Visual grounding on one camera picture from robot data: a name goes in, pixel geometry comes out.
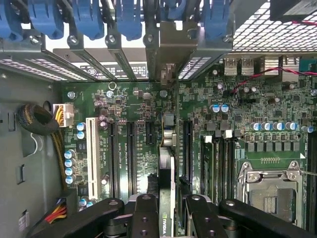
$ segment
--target electrolytic capacitor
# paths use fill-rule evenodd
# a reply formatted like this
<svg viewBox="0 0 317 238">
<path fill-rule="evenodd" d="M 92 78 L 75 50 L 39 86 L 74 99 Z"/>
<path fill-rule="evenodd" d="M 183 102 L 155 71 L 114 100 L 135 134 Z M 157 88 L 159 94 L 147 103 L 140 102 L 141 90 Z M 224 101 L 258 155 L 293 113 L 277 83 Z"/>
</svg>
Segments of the electrolytic capacitor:
<svg viewBox="0 0 317 238">
<path fill-rule="evenodd" d="M 293 84 L 293 83 L 284 85 L 282 87 L 282 91 L 288 91 L 288 90 L 293 90 L 293 89 L 295 89 L 295 84 Z"/>
<path fill-rule="evenodd" d="M 67 184 L 72 184 L 75 181 L 76 181 L 76 175 L 67 176 L 65 179 L 65 182 Z"/>
<path fill-rule="evenodd" d="M 287 123 L 285 123 L 285 128 L 287 130 L 296 130 L 297 124 L 295 122 L 288 121 Z"/>
<path fill-rule="evenodd" d="M 67 150 L 65 153 L 64 153 L 64 157 L 66 159 L 71 159 L 73 157 L 75 157 L 75 151 L 74 150 Z"/>
<path fill-rule="evenodd" d="M 314 128 L 312 126 L 302 126 L 301 130 L 305 133 L 312 133 L 314 131 Z"/>
<path fill-rule="evenodd" d="M 70 168 L 72 166 L 75 166 L 75 163 L 76 163 L 76 161 L 73 158 L 67 159 L 64 162 L 66 168 Z"/>
<path fill-rule="evenodd" d="M 80 200 L 79 200 L 79 206 L 81 207 L 86 207 L 87 206 L 87 203 L 89 201 L 89 198 L 88 197 L 82 197 Z"/>
<path fill-rule="evenodd" d="M 100 128 L 102 130 L 107 130 L 108 129 L 108 124 L 105 121 L 100 122 Z"/>
<path fill-rule="evenodd" d="M 253 122 L 250 124 L 250 129 L 251 130 L 260 130 L 260 124 L 257 122 Z"/>
<path fill-rule="evenodd" d="M 280 98 L 270 98 L 267 102 L 269 104 L 277 104 L 280 102 Z"/>
<path fill-rule="evenodd" d="M 272 127 L 274 130 L 284 130 L 285 125 L 282 122 L 274 122 Z"/>
<path fill-rule="evenodd" d="M 211 106 L 209 107 L 209 109 L 210 109 L 213 113 L 218 113 L 218 112 L 220 112 L 220 107 L 219 107 L 219 105 L 217 105 L 217 104 L 211 105 Z"/>
<path fill-rule="evenodd" d="M 77 138 L 78 139 L 82 140 L 82 139 L 85 139 L 85 137 L 86 137 L 86 133 L 85 132 L 83 132 L 83 131 L 77 132 Z"/>
<path fill-rule="evenodd" d="M 108 184 L 108 181 L 109 181 L 109 175 L 104 175 L 103 179 L 101 180 L 101 184 L 106 185 Z"/>
<path fill-rule="evenodd" d="M 75 173 L 75 167 L 70 167 L 70 168 L 66 168 L 65 169 L 65 174 L 67 175 L 67 176 L 71 176 L 71 175 L 73 175 L 74 173 Z"/>
<path fill-rule="evenodd" d="M 102 101 L 94 101 L 95 108 L 102 108 L 104 103 Z"/>
<path fill-rule="evenodd" d="M 86 130 L 86 123 L 80 122 L 80 123 L 77 124 L 76 128 L 77 128 L 78 131 Z"/>
<path fill-rule="evenodd" d="M 220 110 L 222 113 L 227 113 L 229 111 L 229 107 L 226 104 L 220 106 Z"/>
<path fill-rule="evenodd" d="M 94 204 L 96 204 L 96 203 L 97 203 L 97 201 L 96 201 L 96 200 L 91 199 L 91 200 L 89 200 L 89 201 L 87 202 L 86 207 L 91 207 L 92 205 L 94 205 Z"/>
<path fill-rule="evenodd" d="M 262 130 L 271 130 L 271 124 L 268 122 L 261 123 L 261 129 Z"/>
</svg>

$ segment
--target perforated metal grille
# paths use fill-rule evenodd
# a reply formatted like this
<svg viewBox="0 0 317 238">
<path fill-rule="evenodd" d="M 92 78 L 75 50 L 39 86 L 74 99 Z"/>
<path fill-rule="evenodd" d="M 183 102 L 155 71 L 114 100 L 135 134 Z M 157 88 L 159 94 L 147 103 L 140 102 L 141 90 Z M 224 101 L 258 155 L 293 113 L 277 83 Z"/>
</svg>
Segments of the perforated metal grille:
<svg viewBox="0 0 317 238">
<path fill-rule="evenodd" d="M 29 73 L 33 73 L 33 74 L 36 74 L 38 76 L 42 76 L 42 77 L 45 77 L 48 79 L 52 79 L 52 80 L 56 80 L 56 81 L 61 81 L 61 80 L 67 81 L 67 79 L 62 78 L 60 76 L 56 76 L 54 74 L 47 73 L 45 71 L 30 67 L 30 66 L 23 64 L 23 63 L 20 63 L 20 62 L 13 61 L 11 59 L 0 59 L 0 63 L 4 64 L 6 66 L 14 67 L 16 69 L 23 70 L 23 71 L 26 71 Z"/>
<path fill-rule="evenodd" d="M 42 67 L 53 70 L 57 73 L 63 74 L 65 76 L 73 78 L 75 80 L 87 80 L 86 78 L 78 75 L 77 73 L 73 73 L 73 72 L 67 70 L 66 68 L 60 67 L 60 66 L 58 66 L 54 63 L 51 63 L 45 59 L 27 59 L 27 61 L 32 62 L 32 63 L 36 63 Z"/>
<path fill-rule="evenodd" d="M 270 21 L 269 7 L 268 1 L 236 30 L 234 52 L 317 51 L 317 26 Z M 305 20 L 317 22 L 317 12 Z"/>
</svg>

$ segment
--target black pcie slot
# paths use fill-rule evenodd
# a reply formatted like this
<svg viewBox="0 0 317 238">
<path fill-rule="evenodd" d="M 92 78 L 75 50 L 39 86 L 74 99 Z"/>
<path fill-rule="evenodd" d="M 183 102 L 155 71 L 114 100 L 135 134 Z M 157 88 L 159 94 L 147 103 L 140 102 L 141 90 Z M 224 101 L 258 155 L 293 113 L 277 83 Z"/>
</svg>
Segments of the black pcie slot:
<svg viewBox="0 0 317 238">
<path fill-rule="evenodd" d="M 308 134 L 308 171 L 317 173 L 317 133 Z M 317 235 L 317 177 L 307 176 L 306 230 Z"/>
<path fill-rule="evenodd" d="M 118 156 L 118 130 L 116 123 L 108 125 L 108 152 L 110 197 L 120 197 L 119 156 Z"/>
<path fill-rule="evenodd" d="M 183 164 L 184 174 L 192 181 L 193 122 L 183 122 Z"/>
<path fill-rule="evenodd" d="M 127 122 L 127 153 L 128 153 L 128 191 L 129 197 L 137 193 L 137 165 L 136 165 L 136 127 L 132 121 Z"/>
</svg>

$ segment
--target black component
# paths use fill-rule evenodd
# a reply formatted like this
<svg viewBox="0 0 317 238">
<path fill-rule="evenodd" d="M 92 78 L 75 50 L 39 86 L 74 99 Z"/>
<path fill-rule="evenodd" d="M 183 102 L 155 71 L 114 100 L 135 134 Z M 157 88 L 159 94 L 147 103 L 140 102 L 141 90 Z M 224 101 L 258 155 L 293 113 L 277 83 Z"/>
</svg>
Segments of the black component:
<svg viewBox="0 0 317 238">
<path fill-rule="evenodd" d="M 241 115 L 235 115 L 234 116 L 235 122 L 242 122 L 242 116 Z"/>
<path fill-rule="evenodd" d="M 230 130 L 229 123 L 220 123 L 220 130 Z"/>
<path fill-rule="evenodd" d="M 293 101 L 299 101 L 301 98 L 299 95 L 294 95 L 293 96 Z"/>
<path fill-rule="evenodd" d="M 55 223 L 31 236 L 31 238 L 93 238 L 103 232 L 109 219 L 119 215 L 124 203 L 115 198 L 107 198 L 74 216 Z"/>
<path fill-rule="evenodd" d="M 109 154 L 109 187 L 110 197 L 120 196 L 118 128 L 116 123 L 108 123 L 108 154 Z"/>
<path fill-rule="evenodd" d="M 283 112 L 282 112 L 281 110 L 276 110 L 276 111 L 274 112 L 274 116 L 275 116 L 276 118 L 279 118 L 279 117 L 283 116 Z"/>
<path fill-rule="evenodd" d="M 234 130 L 233 131 L 233 136 L 234 136 L 234 138 L 240 137 L 241 136 L 241 131 L 240 130 Z"/>
<path fill-rule="evenodd" d="M 272 0 L 271 21 L 302 21 L 317 10 L 316 2 L 306 0 Z"/>
<path fill-rule="evenodd" d="M 184 175 L 188 181 L 192 180 L 192 161 L 193 161 L 193 122 L 183 122 L 183 164 Z"/>
<path fill-rule="evenodd" d="M 205 120 L 211 120 L 211 114 L 206 114 L 205 115 Z"/>
<path fill-rule="evenodd" d="M 128 154 L 128 194 L 129 197 L 137 193 L 137 145 L 136 126 L 134 122 L 127 122 L 127 154 Z"/>
<path fill-rule="evenodd" d="M 228 120 L 228 114 L 222 114 L 221 117 L 222 117 L 223 120 Z"/>
<path fill-rule="evenodd" d="M 146 121 L 145 122 L 145 130 L 146 130 L 146 144 L 153 145 L 155 143 L 155 140 L 154 140 L 154 131 L 155 131 L 154 121 Z"/>
<path fill-rule="evenodd" d="M 221 201 L 219 210 L 221 215 L 230 217 L 242 226 L 257 232 L 257 234 L 261 234 L 260 237 L 316 238 L 313 234 L 292 223 L 236 199 Z"/>
<path fill-rule="evenodd" d="M 87 141 L 86 140 L 77 140 L 76 141 L 76 152 L 87 152 Z"/>
</svg>

